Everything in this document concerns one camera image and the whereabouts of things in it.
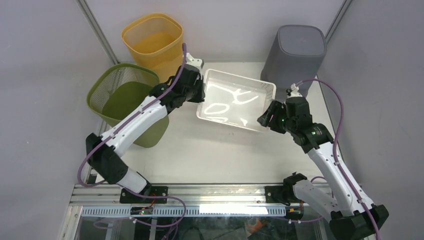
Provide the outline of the white perforated plastic basket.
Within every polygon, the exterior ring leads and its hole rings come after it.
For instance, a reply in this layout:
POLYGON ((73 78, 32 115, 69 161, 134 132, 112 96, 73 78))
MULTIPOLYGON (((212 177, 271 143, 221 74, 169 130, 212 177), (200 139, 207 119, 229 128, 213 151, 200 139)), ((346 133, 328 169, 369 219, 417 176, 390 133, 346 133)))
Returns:
POLYGON ((196 116, 205 121, 255 132, 267 132, 257 119, 265 113, 276 95, 276 85, 216 69, 204 75, 204 101, 196 116))

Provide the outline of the grey mesh waste bin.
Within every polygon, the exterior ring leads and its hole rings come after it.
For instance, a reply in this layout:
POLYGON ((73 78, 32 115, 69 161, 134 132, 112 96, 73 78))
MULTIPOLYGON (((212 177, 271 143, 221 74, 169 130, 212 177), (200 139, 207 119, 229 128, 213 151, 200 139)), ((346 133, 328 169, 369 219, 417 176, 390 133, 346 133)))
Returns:
POLYGON ((315 78, 327 52, 323 32, 310 25, 283 25, 275 35, 260 79, 275 84, 283 102, 292 84, 315 78))

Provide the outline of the green mesh waste bin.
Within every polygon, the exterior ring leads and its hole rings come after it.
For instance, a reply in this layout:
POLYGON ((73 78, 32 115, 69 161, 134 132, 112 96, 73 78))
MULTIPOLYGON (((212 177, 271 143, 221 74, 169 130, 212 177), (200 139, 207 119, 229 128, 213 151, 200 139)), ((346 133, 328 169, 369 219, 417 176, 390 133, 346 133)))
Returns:
POLYGON ((159 83, 160 78, 150 69, 131 63, 116 64, 91 87, 86 103, 111 129, 132 113, 159 83))

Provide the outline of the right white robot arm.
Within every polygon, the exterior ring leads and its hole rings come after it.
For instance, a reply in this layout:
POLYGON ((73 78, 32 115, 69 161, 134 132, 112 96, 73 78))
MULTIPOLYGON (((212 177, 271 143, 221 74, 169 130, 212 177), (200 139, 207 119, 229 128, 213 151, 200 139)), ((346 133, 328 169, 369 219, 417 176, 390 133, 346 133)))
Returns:
POLYGON ((384 205, 376 205, 345 168, 335 140, 325 125, 313 121, 305 97, 273 100, 257 122, 271 131, 289 133, 295 144, 315 163, 330 187, 333 197, 315 188, 301 173, 293 173, 282 187, 271 193, 275 201, 289 206, 303 201, 327 220, 337 240, 362 240, 374 235, 389 217, 384 205))

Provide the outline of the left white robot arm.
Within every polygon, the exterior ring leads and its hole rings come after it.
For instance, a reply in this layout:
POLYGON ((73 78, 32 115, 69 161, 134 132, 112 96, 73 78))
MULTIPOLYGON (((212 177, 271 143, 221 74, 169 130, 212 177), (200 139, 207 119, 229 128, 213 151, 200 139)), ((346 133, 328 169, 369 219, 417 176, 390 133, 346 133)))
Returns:
POLYGON ((147 202, 151 196, 150 182, 130 168, 122 156, 138 137, 173 110, 185 102, 201 103, 204 99, 204 78, 200 69, 187 63, 181 65, 174 76, 155 85, 141 104, 116 126, 102 135, 91 133, 86 138, 84 162, 106 183, 127 189, 138 203, 147 202))

